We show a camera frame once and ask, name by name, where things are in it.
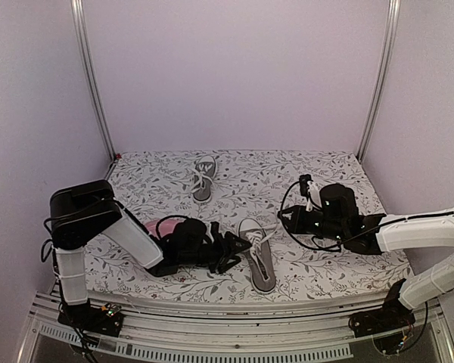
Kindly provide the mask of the grey sneaker with red sole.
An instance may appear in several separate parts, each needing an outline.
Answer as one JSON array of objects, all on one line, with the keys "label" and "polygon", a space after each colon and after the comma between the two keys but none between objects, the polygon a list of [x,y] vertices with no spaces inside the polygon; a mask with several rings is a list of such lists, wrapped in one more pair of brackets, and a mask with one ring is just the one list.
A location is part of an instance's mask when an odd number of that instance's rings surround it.
[{"label": "grey sneaker with red sole", "polygon": [[201,157],[192,169],[193,179],[191,193],[197,203],[206,203],[212,197],[213,182],[216,176],[217,163],[213,156]]}]

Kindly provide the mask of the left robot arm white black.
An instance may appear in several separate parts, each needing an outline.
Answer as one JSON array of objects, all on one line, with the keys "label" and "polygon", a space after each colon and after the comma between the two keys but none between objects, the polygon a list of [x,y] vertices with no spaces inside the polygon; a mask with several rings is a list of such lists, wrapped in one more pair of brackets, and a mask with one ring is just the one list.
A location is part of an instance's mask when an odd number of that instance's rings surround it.
[{"label": "left robot arm white black", "polygon": [[219,231],[216,222],[205,225],[198,219],[173,216],[175,225],[162,234],[147,227],[119,202],[104,179],[61,189],[52,194],[50,216],[44,222],[60,284],[59,322],[77,333],[118,337],[124,315],[118,305],[91,305],[86,286],[86,245],[102,235],[126,251],[154,277],[174,275],[181,266],[207,268],[223,274],[236,266],[251,242],[231,232]]}]

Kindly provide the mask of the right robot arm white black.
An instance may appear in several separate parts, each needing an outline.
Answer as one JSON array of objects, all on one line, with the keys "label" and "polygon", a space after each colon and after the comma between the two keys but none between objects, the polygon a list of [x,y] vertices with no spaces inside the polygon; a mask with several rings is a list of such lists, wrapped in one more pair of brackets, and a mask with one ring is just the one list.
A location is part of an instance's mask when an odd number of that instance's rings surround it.
[{"label": "right robot arm white black", "polygon": [[[363,215],[354,191],[342,184],[317,188],[304,176],[297,181],[306,205],[282,207],[278,218],[291,236],[311,234],[334,241],[333,248],[366,256],[426,247],[454,248],[454,207],[416,215]],[[454,290],[454,253],[432,268],[394,283],[380,308],[350,316],[356,337],[415,323],[414,309]]]}]

